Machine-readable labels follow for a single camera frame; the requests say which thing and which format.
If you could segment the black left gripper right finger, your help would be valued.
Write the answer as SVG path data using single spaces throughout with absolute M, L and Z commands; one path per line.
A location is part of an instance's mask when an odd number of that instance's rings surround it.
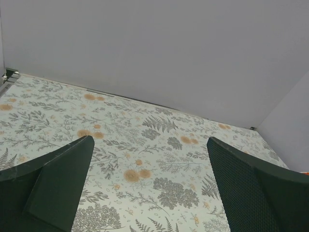
M 211 137 L 207 149 L 232 232 L 307 232 L 309 177 Z

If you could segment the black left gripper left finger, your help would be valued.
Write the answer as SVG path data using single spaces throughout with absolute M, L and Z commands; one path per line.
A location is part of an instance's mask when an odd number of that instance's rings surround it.
M 0 173 L 2 232 L 69 232 L 94 150 L 92 136 Z

